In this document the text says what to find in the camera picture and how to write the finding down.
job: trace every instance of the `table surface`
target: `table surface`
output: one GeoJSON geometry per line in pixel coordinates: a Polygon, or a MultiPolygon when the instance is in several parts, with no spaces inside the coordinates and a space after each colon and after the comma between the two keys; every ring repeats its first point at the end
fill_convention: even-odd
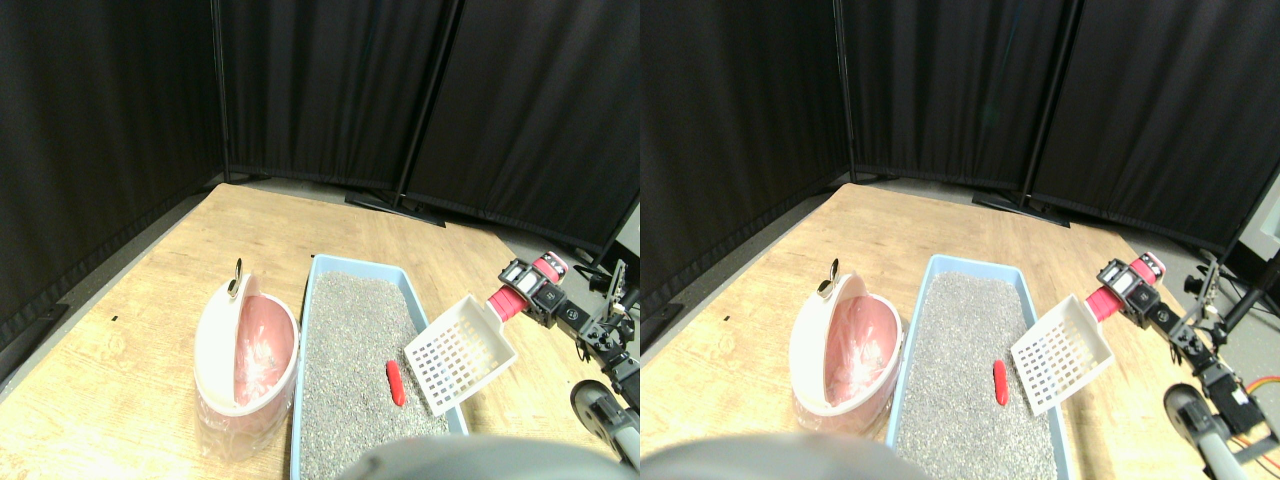
{"type": "MultiPolygon", "coordinates": [[[[219,186],[0,403],[0,477],[287,477],[288,425],[247,461],[201,457],[192,346],[205,303],[237,259],[297,315],[315,253],[404,269],[429,319],[467,293],[488,298],[515,257],[484,230],[219,186]]],[[[579,361],[558,329],[527,317],[503,333],[520,360],[462,404],[471,431],[612,458],[568,403],[579,380],[608,383],[599,369],[579,361]]]]}
{"type": "MultiPolygon", "coordinates": [[[[707,436],[800,430],[787,369],[791,326],[832,259],[844,273],[856,270],[908,323],[934,253],[1020,269],[1038,314],[1093,292],[1111,259],[1137,256],[1112,232],[845,186],[644,367],[644,453],[707,436]]],[[[1165,287],[1160,292],[1183,312],[1165,287]]],[[[1120,315],[1102,329],[1115,364],[1064,403],[1079,477],[1203,477],[1199,456],[1164,410],[1170,385],[1199,385],[1189,369],[1170,362],[1158,334],[1120,315]]],[[[883,425],[874,436],[883,440],[883,425]]]]}

